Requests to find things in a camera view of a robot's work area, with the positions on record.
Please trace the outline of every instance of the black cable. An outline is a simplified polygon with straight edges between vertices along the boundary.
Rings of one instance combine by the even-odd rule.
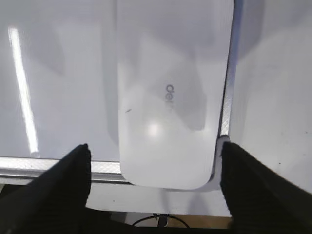
[[[152,219],[152,218],[157,218],[157,217],[167,217],[167,218],[172,218],[172,219],[175,219],[177,221],[180,221],[181,223],[184,224],[185,227],[189,228],[190,226],[184,222],[182,219],[178,218],[178,217],[174,217],[174,216],[171,216],[171,215],[168,215],[168,214],[157,214],[157,215],[154,215],[154,216],[149,216],[149,217],[146,217],[146,218],[142,218],[142,219],[139,219],[138,221],[134,222],[132,224],[132,226],[135,226],[136,224],[140,223],[140,222],[143,222],[145,220],[149,220],[149,219]]]

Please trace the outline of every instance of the white surface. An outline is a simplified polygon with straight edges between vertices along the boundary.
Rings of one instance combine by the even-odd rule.
[[[208,182],[232,12],[232,1],[118,1],[120,164],[131,183]]]
[[[231,139],[311,193],[309,5],[308,0],[245,1]],[[173,191],[97,184],[91,189],[88,206],[227,216],[223,195],[216,189]]]
[[[246,1],[231,141],[312,193],[312,1]]]
[[[115,2],[0,1],[0,156],[119,161]]]

